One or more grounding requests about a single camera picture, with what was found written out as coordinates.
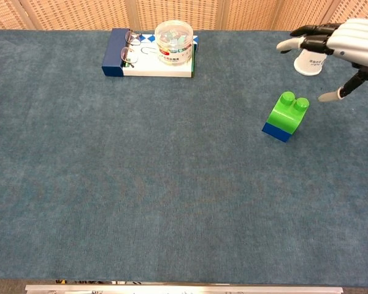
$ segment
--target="wall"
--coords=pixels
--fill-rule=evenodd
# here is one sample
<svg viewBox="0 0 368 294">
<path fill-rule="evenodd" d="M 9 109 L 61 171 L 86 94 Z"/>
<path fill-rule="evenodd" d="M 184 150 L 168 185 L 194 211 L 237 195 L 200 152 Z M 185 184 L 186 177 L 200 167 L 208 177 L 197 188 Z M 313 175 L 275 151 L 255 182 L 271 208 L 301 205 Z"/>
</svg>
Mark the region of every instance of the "wall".
<svg viewBox="0 0 368 294">
<path fill-rule="evenodd" d="M 285 30 L 368 18 L 368 0 L 0 0 L 0 29 L 155 29 L 168 19 L 194 29 Z"/>
</svg>

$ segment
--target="cup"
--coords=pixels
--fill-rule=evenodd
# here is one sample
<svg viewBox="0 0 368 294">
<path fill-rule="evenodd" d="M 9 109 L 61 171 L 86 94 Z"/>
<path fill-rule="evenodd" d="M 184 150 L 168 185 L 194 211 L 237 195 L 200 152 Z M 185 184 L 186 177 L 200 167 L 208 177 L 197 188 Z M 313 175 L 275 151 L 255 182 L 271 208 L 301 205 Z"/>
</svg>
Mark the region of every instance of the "cup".
<svg viewBox="0 0 368 294">
<path fill-rule="evenodd" d="M 181 20 L 167 20 L 155 29 L 159 60 L 168 65 L 184 64 L 192 57 L 192 27 Z"/>
<path fill-rule="evenodd" d="M 327 55 L 303 49 L 294 60 L 294 68 L 302 75 L 317 75 L 321 72 Z"/>
</svg>

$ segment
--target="lego stud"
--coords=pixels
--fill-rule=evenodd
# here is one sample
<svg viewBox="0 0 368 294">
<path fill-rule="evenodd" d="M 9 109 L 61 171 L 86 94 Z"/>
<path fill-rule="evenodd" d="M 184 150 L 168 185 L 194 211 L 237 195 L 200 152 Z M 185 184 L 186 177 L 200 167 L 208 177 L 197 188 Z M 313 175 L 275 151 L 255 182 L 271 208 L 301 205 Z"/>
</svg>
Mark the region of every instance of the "lego stud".
<svg viewBox="0 0 368 294">
<path fill-rule="evenodd" d="M 299 112 L 305 112 L 306 109 L 309 107 L 309 101 L 307 98 L 298 98 L 296 104 L 294 104 L 294 108 Z"/>
<path fill-rule="evenodd" d="M 283 104 L 283 105 L 286 105 L 286 106 L 289 106 L 293 103 L 294 99 L 295 99 L 295 95 L 293 92 L 284 92 L 282 93 L 281 97 L 280 97 L 280 102 Z"/>
</svg>

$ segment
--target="blue box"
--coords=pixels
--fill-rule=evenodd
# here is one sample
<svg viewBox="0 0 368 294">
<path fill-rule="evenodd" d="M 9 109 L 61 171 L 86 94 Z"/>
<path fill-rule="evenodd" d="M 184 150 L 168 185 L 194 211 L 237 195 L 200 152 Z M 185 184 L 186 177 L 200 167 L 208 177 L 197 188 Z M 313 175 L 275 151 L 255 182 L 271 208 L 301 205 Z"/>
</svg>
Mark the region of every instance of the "blue box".
<svg viewBox="0 0 368 294">
<path fill-rule="evenodd" d="M 122 77 L 123 64 L 121 59 L 121 49 L 125 47 L 125 34 L 129 29 L 112 29 L 108 45 L 102 62 L 102 70 L 108 77 Z"/>
</svg>

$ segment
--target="white paper cup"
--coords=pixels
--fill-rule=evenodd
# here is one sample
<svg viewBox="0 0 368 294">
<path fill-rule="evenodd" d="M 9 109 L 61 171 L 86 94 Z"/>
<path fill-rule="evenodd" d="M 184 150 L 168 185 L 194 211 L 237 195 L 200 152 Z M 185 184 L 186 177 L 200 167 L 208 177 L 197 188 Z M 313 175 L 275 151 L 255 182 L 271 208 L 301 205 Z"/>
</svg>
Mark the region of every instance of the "white paper cup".
<svg viewBox="0 0 368 294">
<path fill-rule="evenodd" d="M 327 55 L 303 49 L 294 61 L 294 68 L 302 75 L 317 75 L 321 72 Z"/>
</svg>

